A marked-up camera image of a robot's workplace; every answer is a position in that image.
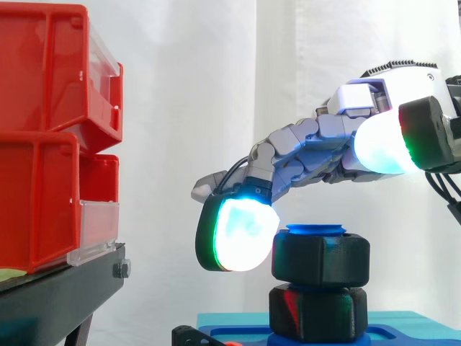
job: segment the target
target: blue tray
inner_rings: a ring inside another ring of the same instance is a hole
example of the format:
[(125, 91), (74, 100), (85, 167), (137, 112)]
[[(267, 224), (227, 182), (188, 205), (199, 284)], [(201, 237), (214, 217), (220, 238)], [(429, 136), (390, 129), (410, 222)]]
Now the blue tray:
[[(461, 332), (450, 329), (421, 315), (408, 311), (369, 313), (367, 334), (350, 346), (461, 346)], [(201, 332), (221, 342), (234, 341), (243, 346), (302, 346), (272, 334), (268, 314), (200, 314)]]

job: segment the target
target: black cable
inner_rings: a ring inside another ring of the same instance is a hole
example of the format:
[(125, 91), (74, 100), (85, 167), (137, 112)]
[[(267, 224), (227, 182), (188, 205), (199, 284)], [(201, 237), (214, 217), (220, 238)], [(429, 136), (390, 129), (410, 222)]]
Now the black cable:
[(426, 179), (427, 181), (429, 182), (429, 184), (432, 186), (432, 188), (434, 189), (435, 192), (437, 192), (440, 197), (442, 197), (444, 200), (446, 200), (447, 202), (448, 201), (448, 198), (447, 196), (445, 196), (444, 192), (442, 191), (442, 189), (437, 185), (437, 183), (435, 182), (434, 178), (431, 176), (430, 173), (426, 172)]
[(444, 183), (444, 180), (442, 179), (442, 177), (440, 176), (440, 174), (435, 174), (435, 177), (437, 178), (437, 180), (439, 180), (439, 184), (440, 184), (440, 187), (442, 188), (445, 196), (447, 196), (447, 201), (449, 204), (456, 204), (456, 200), (450, 195), (448, 189), (447, 189), (447, 186), (445, 185)]
[(455, 184), (453, 179), (448, 174), (444, 174), (444, 178), (453, 187), (453, 190), (456, 191), (456, 193), (461, 197), (461, 189)]
[(221, 194), (223, 193), (223, 188), (226, 182), (228, 182), (229, 178), (231, 178), (232, 174), (242, 165), (248, 162), (248, 157), (245, 156), (242, 159), (238, 160), (229, 170), (228, 172), (224, 175), (224, 178), (220, 181), (218, 184), (218, 187), (216, 187), (216, 193)]

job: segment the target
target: yellow object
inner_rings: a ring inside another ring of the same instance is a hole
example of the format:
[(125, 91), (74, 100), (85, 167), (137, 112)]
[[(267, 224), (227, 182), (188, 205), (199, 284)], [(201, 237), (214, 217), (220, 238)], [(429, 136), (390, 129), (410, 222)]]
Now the yellow object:
[(24, 276), (26, 274), (27, 272), (25, 272), (24, 270), (0, 269), (0, 283), (11, 278), (18, 278), (19, 276)]

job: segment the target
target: red and black block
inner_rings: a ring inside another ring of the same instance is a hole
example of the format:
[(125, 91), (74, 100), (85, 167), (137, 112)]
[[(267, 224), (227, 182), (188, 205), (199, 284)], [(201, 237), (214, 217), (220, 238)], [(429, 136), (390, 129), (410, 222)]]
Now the red and black block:
[(367, 329), (367, 294), (361, 288), (306, 290), (284, 284), (269, 294), (270, 327), (291, 340), (353, 342)]

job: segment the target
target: black shelf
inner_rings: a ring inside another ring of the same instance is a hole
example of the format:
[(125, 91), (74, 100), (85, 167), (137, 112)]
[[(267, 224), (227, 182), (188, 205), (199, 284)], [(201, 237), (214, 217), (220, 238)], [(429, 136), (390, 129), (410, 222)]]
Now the black shelf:
[(0, 345), (85, 345), (91, 316), (123, 286), (125, 245), (82, 266), (64, 265), (0, 283)]

